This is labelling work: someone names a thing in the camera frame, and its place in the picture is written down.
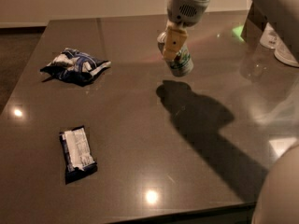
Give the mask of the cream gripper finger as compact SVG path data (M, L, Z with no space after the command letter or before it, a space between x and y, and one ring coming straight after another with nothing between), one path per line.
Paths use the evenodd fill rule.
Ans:
M163 56L167 61L173 61L187 40L187 31L183 28L168 27L164 41Z

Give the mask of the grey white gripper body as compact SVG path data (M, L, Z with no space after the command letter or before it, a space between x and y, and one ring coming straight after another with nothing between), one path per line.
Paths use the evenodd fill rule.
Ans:
M210 0L168 0L168 19L185 27L194 26L205 13Z

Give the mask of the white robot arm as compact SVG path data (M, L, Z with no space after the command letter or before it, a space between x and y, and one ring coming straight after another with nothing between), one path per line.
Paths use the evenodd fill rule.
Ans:
M187 40L186 29L205 13L210 0L168 0L165 59L172 61ZM260 43L276 62L295 69L299 56L299 0L251 0L263 20ZM276 160L263 182L252 224L299 224L299 143Z

